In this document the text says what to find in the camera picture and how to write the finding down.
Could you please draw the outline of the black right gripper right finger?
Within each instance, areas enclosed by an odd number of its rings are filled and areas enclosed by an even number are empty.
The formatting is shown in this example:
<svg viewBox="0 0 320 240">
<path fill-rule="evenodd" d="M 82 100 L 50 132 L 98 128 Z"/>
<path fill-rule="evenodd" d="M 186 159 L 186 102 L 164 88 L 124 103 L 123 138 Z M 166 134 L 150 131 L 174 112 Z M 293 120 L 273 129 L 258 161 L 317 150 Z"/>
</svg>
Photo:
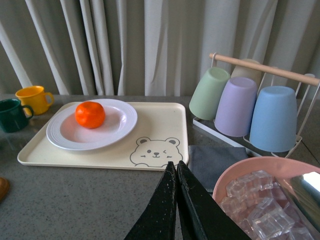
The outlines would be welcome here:
<svg viewBox="0 0 320 240">
<path fill-rule="evenodd" d="M 228 217 L 188 166 L 177 165 L 178 208 L 185 240 L 248 240 L 249 236 Z"/>
</svg>

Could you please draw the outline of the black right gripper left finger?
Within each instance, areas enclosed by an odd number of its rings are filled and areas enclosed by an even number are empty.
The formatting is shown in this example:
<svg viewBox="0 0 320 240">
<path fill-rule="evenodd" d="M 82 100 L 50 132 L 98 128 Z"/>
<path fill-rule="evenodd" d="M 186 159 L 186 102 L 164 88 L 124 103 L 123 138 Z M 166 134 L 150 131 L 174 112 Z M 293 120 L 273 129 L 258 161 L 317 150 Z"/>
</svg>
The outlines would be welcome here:
<svg viewBox="0 0 320 240">
<path fill-rule="evenodd" d="M 177 172 L 169 161 L 147 207 L 126 240 L 173 240 L 177 212 Z"/>
</svg>

